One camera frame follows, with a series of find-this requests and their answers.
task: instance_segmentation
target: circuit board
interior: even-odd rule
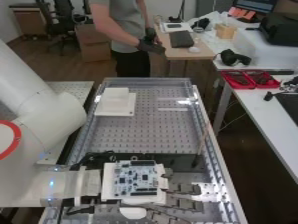
[[[157,188],[157,169],[153,160],[116,163],[115,197],[156,196]]]

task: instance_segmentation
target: cardboard box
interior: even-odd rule
[[[217,30],[217,36],[221,39],[233,39],[237,27],[227,26],[225,24],[217,24],[216,30]]]
[[[111,40],[98,32],[94,24],[76,27],[84,62],[111,60]]]

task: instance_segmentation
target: office chair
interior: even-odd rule
[[[55,0],[55,9],[59,16],[63,16],[60,20],[66,23],[70,28],[75,28],[76,24],[87,21],[87,16],[75,14],[75,7],[71,0]]]
[[[43,14],[46,22],[47,22],[46,32],[47,32],[48,36],[51,37],[51,39],[52,39],[52,37],[58,37],[58,36],[60,37],[60,40],[48,46],[47,51],[50,51],[50,49],[54,46],[59,45],[60,46],[60,55],[63,56],[64,55],[64,46],[70,40],[72,40],[72,42],[75,42],[76,46],[79,46],[76,34],[75,34],[75,22],[71,22],[67,19],[67,16],[58,14],[56,11],[51,12],[48,3],[44,3],[43,0],[36,0],[36,4],[40,8],[42,14]]]

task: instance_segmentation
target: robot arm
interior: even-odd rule
[[[18,116],[0,122],[0,207],[40,207],[54,196],[55,179],[64,197],[70,175],[46,173],[36,162],[86,123],[87,114],[75,96],[52,91],[2,40],[0,49],[0,101]]]

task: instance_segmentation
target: workbench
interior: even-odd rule
[[[199,53],[191,53],[188,48],[172,48],[171,45],[171,36],[168,33],[163,33],[159,26],[155,25],[156,33],[157,36],[163,42],[163,46],[165,47],[165,57],[168,60],[168,65],[167,65],[167,76],[169,75],[171,72],[171,61],[185,61],[184,63],[184,72],[183,76],[187,76],[187,69],[188,69],[188,62],[189,61],[199,61],[199,60],[212,60],[216,56],[208,45],[200,40],[195,44],[195,47],[200,48]]]
[[[279,81],[288,81],[295,76],[276,75],[275,78]],[[269,102],[264,100],[268,91],[273,93],[281,92],[280,89],[239,90],[233,89],[225,82],[213,128],[217,135],[233,93],[298,184],[298,127],[277,98],[273,97]]]
[[[128,87],[130,91],[138,94],[134,117],[95,116],[107,87]],[[78,163],[88,152],[103,153],[107,150],[114,150],[118,158],[122,153],[138,155],[153,153],[165,157],[176,155],[187,157],[197,153],[205,160],[205,163],[201,163],[204,166],[200,168],[201,171],[175,172],[172,181],[200,185],[203,195],[193,197],[193,200],[204,202],[204,213],[165,208],[164,211],[193,222],[248,223],[201,96],[189,79],[106,79],[96,92],[87,123],[82,128],[67,164]],[[191,167],[191,164],[173,164],[173,166],[184,169]],[[55,223],[59,210],[47,208],[40,224]],[[87,220],[87,214],[63,215],[62,223],[83,224]],[[96,206],[94,221],[152,224],[148,219],[128,220],[118,207],[106,205]]]

